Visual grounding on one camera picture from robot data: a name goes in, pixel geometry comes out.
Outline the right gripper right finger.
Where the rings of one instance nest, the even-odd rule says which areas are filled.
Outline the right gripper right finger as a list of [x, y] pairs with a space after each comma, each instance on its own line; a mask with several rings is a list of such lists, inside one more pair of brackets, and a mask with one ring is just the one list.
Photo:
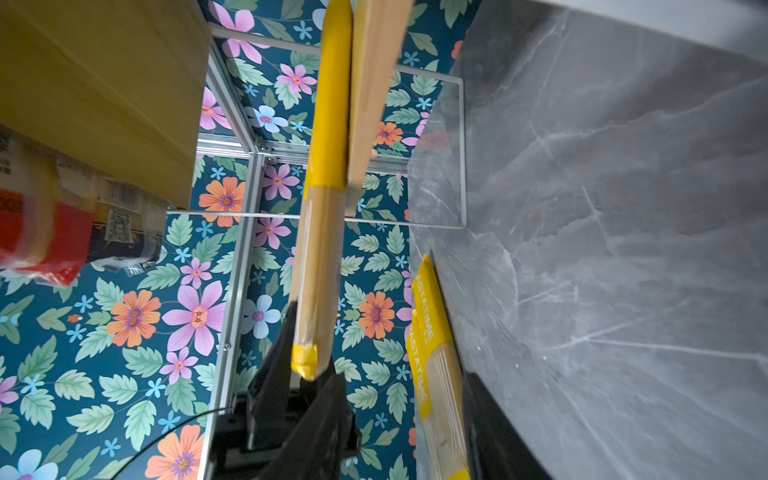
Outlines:
[[479, 375], [466, 372], [462, 390], [470, 478], [552, 480]]

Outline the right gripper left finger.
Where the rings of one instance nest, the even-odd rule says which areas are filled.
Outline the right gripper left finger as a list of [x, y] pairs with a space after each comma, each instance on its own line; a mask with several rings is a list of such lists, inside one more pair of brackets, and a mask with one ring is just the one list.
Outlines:
[[346, 380], [334, 367], [290, 386], [290, 366], [267, 362], [259, 372], [261, 479], [338, 479], [341, 461], [360, 450]]

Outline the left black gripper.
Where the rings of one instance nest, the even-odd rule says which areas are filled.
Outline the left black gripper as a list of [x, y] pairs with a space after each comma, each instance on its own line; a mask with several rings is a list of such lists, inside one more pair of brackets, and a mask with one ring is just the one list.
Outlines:
[[209, 450], [211, 479], [336, 477], [336, 370], [291, 385], [296, 310], [290, 303], [262, 368], [217, 420]]

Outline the blue gold spaghetti bag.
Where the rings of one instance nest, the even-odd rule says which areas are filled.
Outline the blue gold spaghetti bag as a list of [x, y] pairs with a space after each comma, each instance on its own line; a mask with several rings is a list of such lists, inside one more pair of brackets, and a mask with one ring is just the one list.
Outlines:
[[127, 276], [159, 261], [166, 207], [144, 191], [112, 178], [95, 180], [95, 210], [87, 261]]

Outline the red spaghetti bag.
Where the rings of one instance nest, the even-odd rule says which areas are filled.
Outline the red spaghetti bag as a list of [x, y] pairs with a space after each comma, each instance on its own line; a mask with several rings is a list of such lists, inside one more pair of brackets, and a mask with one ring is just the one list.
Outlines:
[[1, 130], [1, 268], [68, 287], [83, 269], [95, 211], [94, 172]]

